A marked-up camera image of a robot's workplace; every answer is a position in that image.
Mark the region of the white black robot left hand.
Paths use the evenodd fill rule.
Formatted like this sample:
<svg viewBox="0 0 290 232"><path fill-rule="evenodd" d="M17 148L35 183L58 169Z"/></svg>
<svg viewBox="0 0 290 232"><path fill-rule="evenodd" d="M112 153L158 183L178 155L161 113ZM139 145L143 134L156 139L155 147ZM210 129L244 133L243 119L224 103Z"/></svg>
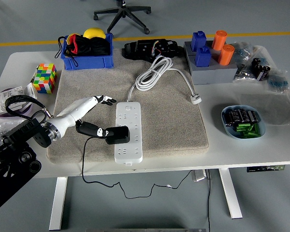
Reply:
<svg viewBox="0 0 290 232"><path fill-rule="evenodd" d="M44 125L50 129L52 133L51 139L57 141L65 135L67 128L75 126L76 122L84 117L98 103L113 105L115 102L115 99L104 95L82 98L74 101L57 116L47 119Z"/></svg>

